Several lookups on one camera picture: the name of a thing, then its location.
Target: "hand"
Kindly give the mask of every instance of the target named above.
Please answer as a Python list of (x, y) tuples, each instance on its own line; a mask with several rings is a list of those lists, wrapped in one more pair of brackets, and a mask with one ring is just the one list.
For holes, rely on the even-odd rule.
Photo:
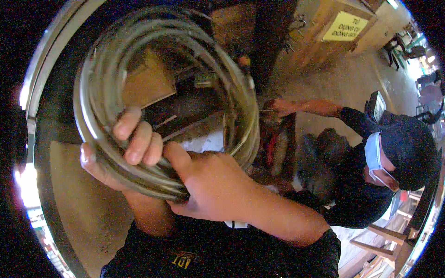
[(275, 115), (278, 117), (287, 116), (294, 112), (300, 111), (301, 109), (296, 105), (293, 101), (286, 101), (282, 98), (276, 98), (271, 101), (268, 101), (264, 105), (264, 109), (273, 109), (275, 110)]
[(226, 153), (191, 156), (176, 142), (165, 148), (170, 161), (190, 193), (186, 204), (167, 201), (179, 215), (212, 221), (244, 221), (245, 205), (260, 186)]
[[(149, 123), (139, 122), (141, 114), (140, 108), (129, 108), (115, 125), (113, 133), (117, 139), (127, 140), (134, 132), (124, 154), (125, 160), (132, 165), (143, 162), (147, 166), (153, 166), (161, 158), (162, 138), (161, 135), (152, 131)], [(81, 146), (81, 165), (108, 187), (118, 191), (130, 190), (96, 163), (96, 155), (88, 143), (83, 143)]]

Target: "surgical mask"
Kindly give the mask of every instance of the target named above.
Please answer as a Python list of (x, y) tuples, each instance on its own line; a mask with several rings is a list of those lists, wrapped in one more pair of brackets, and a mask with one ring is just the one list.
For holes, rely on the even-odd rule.
[(375, 173), (375, 170), (384, 170), (388, 176), (390, 176), (395, 182), (397, 180), (391, 176), (385, 168), (383, 168), (381, 157), (380, 157), (380, 140), (379, 140), (380, 132), (376, 132), (371, 134), (364, 146), (364, 155), (366, 158), (366, 164), (369, 168), (369, 176), (374, 180), (379, 180), (382, 184), (389, 187), (383, 180), (381, 180)]

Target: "wooden plank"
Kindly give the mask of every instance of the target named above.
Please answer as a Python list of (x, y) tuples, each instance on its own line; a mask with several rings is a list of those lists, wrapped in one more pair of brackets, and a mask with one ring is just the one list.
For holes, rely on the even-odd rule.
[(384, 258), (388, 258), (390, 260), (394, 260), (394, 252), (391, 250), (387, 250), (387, 249), (383, 249), (380, 247), (375, 247), (372, 245), (368, 245), (368, 244), (364, 244), (355, 240), (351, 240), (349, 241), (352, 245), (355, 245), (357, 247), (360, 247), (363, 250), (369, 251), (371, 253), (374, 253), (378, 256), (384, 257)]
[(403, 244), (406, 239), (406, 235), (394, 232), (385, 228), (381, 228), (379, 226), (376, 226), (374, 224), (371, 224), (368, 226), (368, 230), (381, 235), (382, 237), (389, 239), (397, 244)]

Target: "wall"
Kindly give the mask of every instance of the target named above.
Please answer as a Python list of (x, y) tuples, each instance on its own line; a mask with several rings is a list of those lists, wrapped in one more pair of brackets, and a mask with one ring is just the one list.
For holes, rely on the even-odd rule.
[(411, 14), (402, 3), (397, 1), (399, 7), (394, 9), (387, 1), (383, 2), (376, 11), (377, 22), (358, 42), (353, 55), (363, 51), (375, 51), (382, 48), (393, 35), (402, 30), (411, 20)]

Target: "electrical wire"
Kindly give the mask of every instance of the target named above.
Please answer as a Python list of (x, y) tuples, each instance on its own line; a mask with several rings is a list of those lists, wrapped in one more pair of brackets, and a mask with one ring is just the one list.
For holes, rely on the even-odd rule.
[(201, 29), (196, 20), (209, 20), (195, 11), (152, 7), (118, 20), (91, 47), (79, 68), (73, 93), (76, 124), (83, 141), (97, 153), (97, 161), (130, 189), (160, 199), (186, 200), (189, 194), (169, 162), (130, 165), (123, 158), (128, 144), (112, 134), (122, 99), (127, 66), (145, 46), (174, 51), (195, 68), (217, 77), (215, 90), (224, 107), (224, 146), (243, 169), (259, 147), (259, 112), (255, 88), (236, 63)]

